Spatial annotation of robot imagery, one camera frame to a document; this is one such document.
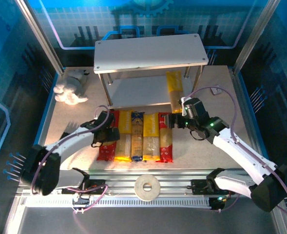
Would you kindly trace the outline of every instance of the glass panel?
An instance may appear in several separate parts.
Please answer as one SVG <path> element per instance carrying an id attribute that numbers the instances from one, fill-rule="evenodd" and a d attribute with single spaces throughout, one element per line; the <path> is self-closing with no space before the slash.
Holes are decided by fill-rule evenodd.
<path id="1" fill-rule="evenodd" d="M 63 66 L 92 66 L 95 41 L 198 33 L 210 64 L 234 65 L 266 0 L 29 0 Z"/>
<path id="2" fill-rule="evenodd" d="M 54 75 L 16 3 L 0 0 L 0 233 L 23 163 L 9 154 L 26 154 L 33 145 Z"/>
<path id="3" fill-rule="evenodd" d="M 287 0 L 279 4 L 241 74 L 268 156 L 287 165 Z"/>

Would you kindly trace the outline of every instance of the vertical metal post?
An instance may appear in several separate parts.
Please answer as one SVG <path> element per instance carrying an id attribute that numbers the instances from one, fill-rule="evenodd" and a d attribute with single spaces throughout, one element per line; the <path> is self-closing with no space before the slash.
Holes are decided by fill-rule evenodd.
<path id="1" fill-rule="evenodd" d="M 102 83 L 102 86 L 103 86 L 103 89 L 104 89 L 104 92 L 105 92 L 106 99 L 107 99 L 107 101 L 108 101 L 108 106 L 112 106 L 113 103 L 112 103 L 112 100 L 111 100 L 111 97 L 110 97 L 108 88 L 106 87 L 106 84 L 105 84 L 105 81 L 104 81 L 104 78 L 103 78 L 103 74 L 98 74 L 98 75 L 99 75 L 100 81 L 101 81 L 101 83 Z"/>
<path id="2" fill-rule="evenodd" d="M 202 73 L 203 73 L 203 69 L 204 69 L 204 65 L 199 66 L 197 69 L 195 81 L 194 81 L 193 88 L 192 88 L 192 92 L 197 88 L 198 81 L 200 80 Z"/>
<path id="3" fill-rule="evenodd" d="M 59 75 L 63 74 L 63 66 L 57 57 L 56 52 L 54 51 L 52 45 L 50 44 L 49 40 L 47 39 L 43 29 L 41 28 L 37 19 L 33 16 L 33 10 L 31 6 L 25 2 L 24 0 L 16 0 L 17 5 L 19 6 L 21 12 L 23 13 L 26 21 L 30 25 L 35 37 L 37 38 L 38 42 L 40 43 L 42 49 L 44 50 L 46 56 L 50 60 L 52 66 L 56 70 Z"/>
<path id="4" fill-rule="evenodd" d="M 108 73 L 107 75 L 108 75 L 108 84 L 109 84 L 109 85 L 113 84 L 113 80 L 112 80 L 112 78 L 111 78 L 110 73 Z"/>
<path id="5" fill-rule="evenodd" d="M 191 67 L 186 67 L 186 71 L 184 72 L 184 78 L 189 78 L 189 73 L 190 73 Z"/>
<path id="6" fill-rule="evenodd" d="M 269 20 L 271 19 L 276 7 L 278 6 L 280 0 L 268 0 L 265 8 L 263 9 L 259 19 L 257 20 L 255 27 L 253 28 L 252 32 L 248 40 L 246 41 L 239 57 L 237 58 L 235 65 L 233 67 L 233 71 L 235 74 L 238 74 L 242 69 L 244 63 L 246 62 L 247 58 L 249 57 L 250 53 L 252 52 L 255 44 L 257 43 L 258 39 L 262 35 L 266 25 L 268 24 Z"/>

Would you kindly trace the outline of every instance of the metal table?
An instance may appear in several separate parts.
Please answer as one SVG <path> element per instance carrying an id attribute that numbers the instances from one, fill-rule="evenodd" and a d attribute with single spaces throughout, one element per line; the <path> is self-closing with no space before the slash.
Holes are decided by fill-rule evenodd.
<path id="1" fill-rule="evenodd" d="M 137 79 L 113 82 L 110 73 L 186 67 L 183 86 L 189 94 L 197 87 L 208 61 L 198 34 L 101 40 L 96 42 L 94 72 L 99 75 L 109 106 L 163 105 L 170 103 L 166 76 L 139 75 Z M 199 66 L 193 85 L 189 78 L 192 66 Z M 109 86 L 103 74 L 107 74 Z"/>

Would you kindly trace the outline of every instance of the plastic food bag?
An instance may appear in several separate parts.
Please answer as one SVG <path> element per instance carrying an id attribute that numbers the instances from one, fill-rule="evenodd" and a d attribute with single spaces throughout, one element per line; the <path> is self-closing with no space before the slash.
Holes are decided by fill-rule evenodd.
<path id="1" fill-rule="evenodd" d="M 143 116 L 143 161 L 160 160 L 158 113 Z"/>
<path id="2" fill-rule="evenodd" d="M 114 161 L 131 162 L 132 111 L 119 111 L 118 130 L 120 140 L 116 142 Z"/>
<path id="3" fill-rule="evenodd" d="M 166 78 L 169 97 L 171 100 L 172 113 L 181 113 L 182 106 L 179 104 L 179 100 L 183 96 L 181 72 L 166 72 Z"/>
<path id="4" fill-rule="evenodd" d="M 114 114 L 114 121 L 111 124 L 111 127 L 118 127 L 119 121 L 119 111 L 110 111 L 110 113 Z M 99 155 L 97 157 L 97 161 L 113 161 L 116 150 L 116 141 L 105 142 L 99 148 Z"/>
<path id="5" fill-rule="evenodd" d="M 172 162 L 172 130 L 165 125 L 165 115 L 158 113 L 159 146 L 161 158 L 158 162 Z"/>
<path id="6" fill-rule="evenodd" d="M 142 161 L 143 112 L 132 112 L 132 160 Z"/>

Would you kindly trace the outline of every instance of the plush bunny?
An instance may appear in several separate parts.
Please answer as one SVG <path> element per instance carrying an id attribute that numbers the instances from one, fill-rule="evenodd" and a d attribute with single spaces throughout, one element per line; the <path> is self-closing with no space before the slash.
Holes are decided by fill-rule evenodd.
<path id="1" fill-rule="evenodd" d="M 86 83 L 87 75 L 89 75 L 87 70 L 70 70 L 67 77 L 54 86 L 56 101 L 65 102 L 68 105 L 87 101 L 88 98 L 84 95 L 82 87 Z"/>

